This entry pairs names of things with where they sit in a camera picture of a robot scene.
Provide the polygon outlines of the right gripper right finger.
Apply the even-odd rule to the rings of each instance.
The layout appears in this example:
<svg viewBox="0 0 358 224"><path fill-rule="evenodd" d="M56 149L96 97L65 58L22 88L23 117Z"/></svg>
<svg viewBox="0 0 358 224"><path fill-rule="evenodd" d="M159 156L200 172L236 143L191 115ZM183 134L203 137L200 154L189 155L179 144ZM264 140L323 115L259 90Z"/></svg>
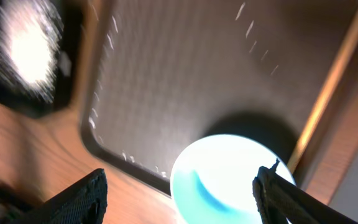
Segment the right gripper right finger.
<svg viewBox="0 0 358 224"><path fill-rule="evenodd" d="M279 163L259 167L252 182L263 224L357 224L279 176Z"/></svg>

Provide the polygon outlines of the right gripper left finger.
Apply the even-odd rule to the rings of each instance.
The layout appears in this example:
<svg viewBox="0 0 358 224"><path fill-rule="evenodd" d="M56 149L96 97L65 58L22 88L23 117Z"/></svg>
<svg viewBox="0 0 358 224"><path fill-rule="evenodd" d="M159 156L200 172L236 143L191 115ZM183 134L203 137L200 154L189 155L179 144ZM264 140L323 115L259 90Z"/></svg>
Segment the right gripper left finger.
<svg viewBox="0 0 358 224"><path fill-rule="evenodd" d="M107 195L105 171L96 169L14 223L102 224L108 206Z"/></svg>

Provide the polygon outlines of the light blue bowl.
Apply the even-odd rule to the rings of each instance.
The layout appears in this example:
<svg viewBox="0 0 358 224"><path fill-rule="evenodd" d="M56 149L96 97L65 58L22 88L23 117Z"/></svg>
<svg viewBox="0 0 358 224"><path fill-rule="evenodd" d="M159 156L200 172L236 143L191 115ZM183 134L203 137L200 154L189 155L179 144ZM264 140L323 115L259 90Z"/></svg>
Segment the light blue bowl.
<svg viewBox="0 0 358 224"><path fill-rule="evenodd" d="M216 134L186 147L174 162L170 190L185 223L261 223L252 181L261 166L295 182L286 164L263 144Z"/></svg>

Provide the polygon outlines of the pile of white rice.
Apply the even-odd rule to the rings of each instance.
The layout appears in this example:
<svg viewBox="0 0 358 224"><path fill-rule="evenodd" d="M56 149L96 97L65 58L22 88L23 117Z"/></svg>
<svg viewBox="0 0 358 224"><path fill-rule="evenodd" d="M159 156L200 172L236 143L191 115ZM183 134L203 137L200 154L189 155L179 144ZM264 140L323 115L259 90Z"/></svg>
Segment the pile of white rice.
<svg viewBox="0 0 358 224"><path fill-rule="evenodd" d="M52 102L63 21L55 1L0 1L0 84Z"/></svg>

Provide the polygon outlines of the wooden chopstick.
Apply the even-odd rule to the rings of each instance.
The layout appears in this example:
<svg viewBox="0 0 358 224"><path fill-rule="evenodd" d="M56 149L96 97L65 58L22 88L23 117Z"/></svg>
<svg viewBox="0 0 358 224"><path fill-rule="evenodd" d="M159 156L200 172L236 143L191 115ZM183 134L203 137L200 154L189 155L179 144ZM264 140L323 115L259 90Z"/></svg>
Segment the wooden chopstick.
<svg viewBox="0 0 358 224"><path fill-rule="evenodd" d="M353 53L358 45L358 10L344 36L335 59L329 69L328 76L321 88L321 91L315 101L310 116L303 128L297 141L294 151L287 163L290 172L294 173L297 165L301 161L302 155L316 131L321 118L331 101L333 94L341 81L345 69L347 68Z"/></svg>

